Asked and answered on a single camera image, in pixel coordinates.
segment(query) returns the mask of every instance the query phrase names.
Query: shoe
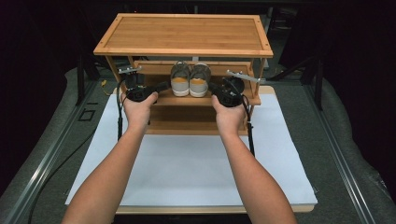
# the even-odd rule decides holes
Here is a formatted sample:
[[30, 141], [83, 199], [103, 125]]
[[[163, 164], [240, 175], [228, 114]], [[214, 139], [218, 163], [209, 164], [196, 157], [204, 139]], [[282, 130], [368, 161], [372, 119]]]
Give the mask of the shoe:
[[207, 92], [208, 83], [212, 72], [205, 63], [197, 63], [191, 70], [190, 95], [193, 97], [204, 97]]
[[190, 67], [184, 62], [177, 62], [171, 69], [171, 86], [175, 96], [189, 94]]

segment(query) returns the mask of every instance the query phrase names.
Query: wooden shelf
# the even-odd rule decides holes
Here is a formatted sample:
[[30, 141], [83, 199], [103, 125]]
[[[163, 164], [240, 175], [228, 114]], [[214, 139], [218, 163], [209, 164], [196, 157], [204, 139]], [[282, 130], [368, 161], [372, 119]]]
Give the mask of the wooden shelf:
[[[140, 13], [118, 14], [93, 53], [106, 57], [117, 81], [121, 78], [113, 56], [126, 56], [133, 67], [142, 66], [139, 73], [145, 75], [145, 86], [170, 82], [176, 61], [134, 61], [134, 56], [250, 59], [250, 62], [200, 61], [211, 69], [210, 82], [222, 85], [227, 70], [255, 77], [254, 58], [261, 59], [257, 77], [262, 77], [265, 59], [274, 55], [258, 15]], [[244, 82], [249, 103], [260, 105], [259, 84]], [[239, 133], [247, 135], [246, 127], [245, 122], [241, 123]], [[160, 92], [157, 104], [151, 108], [148, 133], [219, 134], [211, 92], [201, 98], [176, 97], [171, 89]]]

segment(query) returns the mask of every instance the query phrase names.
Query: white sheet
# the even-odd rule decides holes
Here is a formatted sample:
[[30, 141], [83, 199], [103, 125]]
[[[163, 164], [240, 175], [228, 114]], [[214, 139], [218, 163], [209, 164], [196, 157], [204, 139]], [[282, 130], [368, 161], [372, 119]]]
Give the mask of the white sheet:
[[[111, 95], [66, 204], [117, 142], [118, 109]], [[252, 124], [257, 160], [284, 190], [290, 204], [318, 203], [291, 142], [278, 101], [261, 94]], [[248, 146], [248, 138], [243, 137]], [[151, 135], [142, 142], [120, 205], [241, 206], [219, 136]]]

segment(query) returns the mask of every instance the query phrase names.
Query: human hand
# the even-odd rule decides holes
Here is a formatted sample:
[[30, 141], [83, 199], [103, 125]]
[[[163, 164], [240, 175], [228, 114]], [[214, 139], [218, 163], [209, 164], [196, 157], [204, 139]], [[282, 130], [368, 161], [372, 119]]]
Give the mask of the human hand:
[[128, 119], [128, 129], [131, 127], [146, 129], [149, 123], [150, 107], [157, 101], [158, 92], [153, 92], [143, 102], [134, 102], [126, 98], [123, 93], [120, 101], [123, 102], [123, 108], [126, 118]]
[[225, 133], [238, 134], [239, 127], [246, 115], [243, 105], [226, 107], [219, 102], [216, 95], [212, 95], [212, 105], [217, 112], [216, 122], [220, 135]]

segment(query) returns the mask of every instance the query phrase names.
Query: forearm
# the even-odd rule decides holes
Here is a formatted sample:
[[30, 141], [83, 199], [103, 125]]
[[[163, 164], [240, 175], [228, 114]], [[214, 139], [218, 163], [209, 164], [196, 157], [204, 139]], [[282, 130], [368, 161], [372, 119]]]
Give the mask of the forearm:
[[64, 223], [111, 223], [122, 199], [144, 129], [128, 130], [79, 188]]
[[236, 133], [221, 136], [236, 186], [253, 223], [295, 223], [280, 186], [252, 156]]

